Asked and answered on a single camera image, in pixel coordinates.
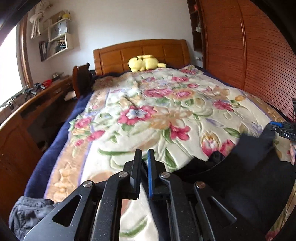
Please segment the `person's right hand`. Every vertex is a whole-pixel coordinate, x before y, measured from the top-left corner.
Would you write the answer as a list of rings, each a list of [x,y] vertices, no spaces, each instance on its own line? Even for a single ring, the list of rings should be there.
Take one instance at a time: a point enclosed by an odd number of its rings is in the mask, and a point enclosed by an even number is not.
[[[292,165],[295,164],[296,146],[295,142],[290,142],[290,162]]]

